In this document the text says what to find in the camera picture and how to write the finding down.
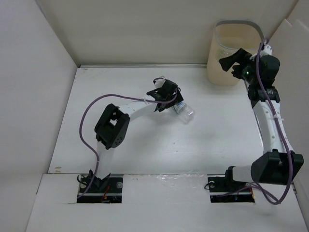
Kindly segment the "green white label bottle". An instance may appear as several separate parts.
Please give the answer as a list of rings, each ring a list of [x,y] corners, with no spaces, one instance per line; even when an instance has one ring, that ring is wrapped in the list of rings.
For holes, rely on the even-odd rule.
[[[195,111],[183,101],[175,104],[172,108],[185,124],[188,124],[195,116]]]

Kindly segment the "green plastic soda bottle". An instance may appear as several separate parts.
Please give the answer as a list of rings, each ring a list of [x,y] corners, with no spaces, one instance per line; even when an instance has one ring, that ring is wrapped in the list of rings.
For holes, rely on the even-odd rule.
[[[229,52],[224,51],[224,50],[222,50],[222,49],[218,49],[218,50],[217,50],[217,54],[216,54],[216,58],[217,58],[217,60],[220,60],[220,59],[222,59],[222,58],[228,57],[229,55],[230,55]]]

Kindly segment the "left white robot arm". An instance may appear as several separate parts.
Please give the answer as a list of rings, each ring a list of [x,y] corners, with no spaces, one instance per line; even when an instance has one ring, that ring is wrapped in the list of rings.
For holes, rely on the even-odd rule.
[[[141,100],[134,100],[126,105],[106,106],[96,126],[96,151],[99,157],[98,170],[91,180],[96,191],[104,191],[107,187],[106,177],[111,171],[111,161],[115,151],[125,139],[129,123],[138,117],[162,112],[182,102],[183,97],[178,85],[167,79],[155,82],[156,89],[144,95]]]

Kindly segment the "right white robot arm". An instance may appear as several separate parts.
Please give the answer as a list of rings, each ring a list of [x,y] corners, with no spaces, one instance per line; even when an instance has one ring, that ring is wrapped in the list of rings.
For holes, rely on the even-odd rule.
[[[241,182],[289,184],[304,163],[287,140],[280,114],[279,92],[273,86],[280,61],[271,52],[263,50],[259,61],[244,49],[222,58],[224,71],[248,83],[248,98],[260,128],[263,154],[249,166],[232,166],[223,178],[224,187],[235,190]]]

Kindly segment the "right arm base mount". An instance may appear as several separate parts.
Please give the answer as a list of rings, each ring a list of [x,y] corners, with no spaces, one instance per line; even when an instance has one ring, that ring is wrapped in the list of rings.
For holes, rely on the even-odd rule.
[[[204,189],[209,191],[211,203],[255,203],[252,188],[246,182],[234,181],[232,171],[208,174]]]

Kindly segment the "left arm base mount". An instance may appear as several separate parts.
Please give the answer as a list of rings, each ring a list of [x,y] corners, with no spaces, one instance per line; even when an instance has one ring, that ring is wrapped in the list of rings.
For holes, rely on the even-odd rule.
[[[90,170],[88,175],[78,175],[79,190],[77,203],[121,203],[123,189],[123,175],[109,174],[104,179],[95,177],[90,188],[86,188],[93,177]]]

